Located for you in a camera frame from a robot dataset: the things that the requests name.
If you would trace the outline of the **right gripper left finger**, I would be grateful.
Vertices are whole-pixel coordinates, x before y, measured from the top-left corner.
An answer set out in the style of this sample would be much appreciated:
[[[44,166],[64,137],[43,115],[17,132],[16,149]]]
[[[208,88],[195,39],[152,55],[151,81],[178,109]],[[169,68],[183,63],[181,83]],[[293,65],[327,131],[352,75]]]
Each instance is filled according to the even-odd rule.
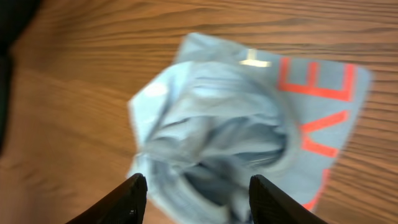
[[[146,178],[136,173],[67,224],[142,224],[146,202]]]

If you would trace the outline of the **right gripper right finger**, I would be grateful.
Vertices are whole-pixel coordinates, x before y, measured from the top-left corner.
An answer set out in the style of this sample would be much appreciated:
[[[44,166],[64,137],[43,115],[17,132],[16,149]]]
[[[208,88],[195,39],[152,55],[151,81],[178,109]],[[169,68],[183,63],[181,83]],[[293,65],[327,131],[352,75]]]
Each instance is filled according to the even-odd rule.
[[[262,175],[250,179],[249,204],[254,224],[327,224]]]

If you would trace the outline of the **light blue t-shirt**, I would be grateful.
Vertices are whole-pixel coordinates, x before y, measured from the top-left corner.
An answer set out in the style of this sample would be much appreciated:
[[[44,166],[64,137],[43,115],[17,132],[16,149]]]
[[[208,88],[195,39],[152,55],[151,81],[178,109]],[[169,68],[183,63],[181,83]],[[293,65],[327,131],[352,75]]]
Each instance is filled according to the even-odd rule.
[[[350,63],[290,58],[201,33],[129,102],[130,174],[177,223],[252,223],[259,174],[313,211],[371,84]]]

